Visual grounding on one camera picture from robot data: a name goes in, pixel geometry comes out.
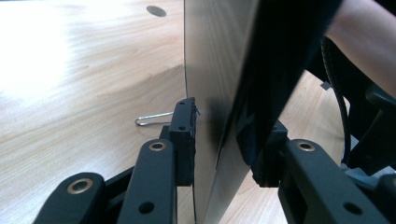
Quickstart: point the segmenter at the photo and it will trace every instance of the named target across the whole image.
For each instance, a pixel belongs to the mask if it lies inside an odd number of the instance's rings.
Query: metal wire clip
[[[144,116],[144,117],[140,117],[140,118],[137,118],[135,121],[134,121],[134,123],[137,125],[137,126],[149,126],[149,125],[164,125],[164,124],[170,124],[171,122],[170,121],[167,121],[167,122],[139,122],[139,120],[142,120],[142,119],[155,119],[155,118],[159,118],[159,117],[165,117],[165,116],[171,116],[171,115],[173,115],[173,113],[174,112],[168,112],[168,113],[163,113],[163,114],[157,114],[157,115],[148,115],[148,116]]]

